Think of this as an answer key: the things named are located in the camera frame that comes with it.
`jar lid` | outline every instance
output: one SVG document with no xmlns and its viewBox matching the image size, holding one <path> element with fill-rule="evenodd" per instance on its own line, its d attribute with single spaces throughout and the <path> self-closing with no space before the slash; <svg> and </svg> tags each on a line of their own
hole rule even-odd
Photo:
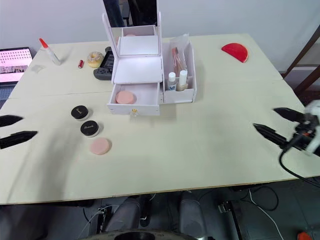
<svg viewBox="0 0 320 240">
<path fill-rule="evenodd" d="M 83 105 L 76 106 L 72 109 L 71 115 L 75 119 L 83 119 L 88 115 L 88 109 Z"/>
<path fill-rule="evenodd" d="M 92 136 L 99 130 L 99 125 L 95 121 L 86 121 L 82 124 L 80 131 L 86 136 Z"/>
</svg>

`drawer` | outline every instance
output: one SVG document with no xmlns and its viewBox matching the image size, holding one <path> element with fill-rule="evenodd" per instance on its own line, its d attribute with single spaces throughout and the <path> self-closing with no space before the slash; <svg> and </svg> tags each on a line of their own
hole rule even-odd
<svg viewBox="0 0 320 240">
<path fill-rule="evenodd" d="M 129 91 L 134 94 L 134 104 L 116 103 L 116 95 L 120 91 Z M 112 114 L 137 114 L 142 116 L 160 115 L 159 93 L 160 83 L 132 83 L 114 84 L 112 94 L 107 104 Z"/>
</svg>

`red object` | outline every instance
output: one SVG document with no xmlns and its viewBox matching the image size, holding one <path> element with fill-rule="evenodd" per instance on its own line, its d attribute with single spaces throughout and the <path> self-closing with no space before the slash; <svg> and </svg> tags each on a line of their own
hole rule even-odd
<svg viewBox="0 0 320 240">
<path fill-rule="evenodd" d="M 248 50 L 240 43 L 229 43 L 221 48 L 222 51 L 230 54 L 240 62 L 244 63 L 248 59 Z"/>
<path fill-rule="evenodd" d="M 83 66 L 84 66 L 84 61 L 83 60 L 80 60 L 79 64 L 78 64 L 78 68 L 82 69 Z"/>
<path fill-rule="evenodd" d="M 312 238 L 306 232 L 301 232 L 298 234 L 298 240 L 312 240 Z"/>
<path fill-rule="evenodd" d="M 42 46 L 47 49 L 48 48 L 48 44 L 46 44 L 46 42 L 42 39 L 42 38 L 39 38 L 40 40 L 40 43 L 42 44 Z"/>
</svg>

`small bottle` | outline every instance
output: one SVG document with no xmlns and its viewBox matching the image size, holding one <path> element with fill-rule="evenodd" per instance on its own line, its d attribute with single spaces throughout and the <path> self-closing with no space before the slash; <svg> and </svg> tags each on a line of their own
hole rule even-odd
<svg viewBox="0 0 320 240">
<path fill-rule="evenodd" d="M 39 40 L 40 40 L 44 50 L 46 51 L 46 53 L 49 55 L 50 59 L 52 60 L 52 62 L 56 65 L 60 65 L 61 61 L 59 60 L 59 58 L 57 58 L 54 51 L 51 50 L 51 48 L 48 46 L 48 44 L 46 44 L 46 42 L 42 38 L 39 38 Z"/>
<path fill-rule="evenodd" d="M 186 70 L 180 71 L 179 84 L 177 84 L 176 86 L 177 91 L 181 92 L 188 88 L 187 75 L 188 75 L 188 71 Z"/>
<path fill-rule="evenodd" d="M 176 73 L 170 72 L 169 78 L 168 78 L 168 90 L 169 91 L 175 91 L 177 87 L 177 81 L 176 81 Z"/>
</svg>

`round powder puff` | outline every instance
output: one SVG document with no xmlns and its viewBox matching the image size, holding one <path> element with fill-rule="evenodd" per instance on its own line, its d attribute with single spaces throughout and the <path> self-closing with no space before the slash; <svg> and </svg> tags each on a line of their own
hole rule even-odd
<svg viewBox="0 0 320 240">
<path fill-rule="evenodd" d="M 105 154 L 110 150 L 111 146 L 107 139 L 105 138 L 98 138 L 94 140 L 94 142 L 90 146 L 90 152 L 97 155 Z"/>
<path fill-rule="evenodd" d="M 130 91 L 120 91 L 116 94 L 115 101 L 118 104 L 134 104 L 136 98 L 135 95 Z"/>
</svg>

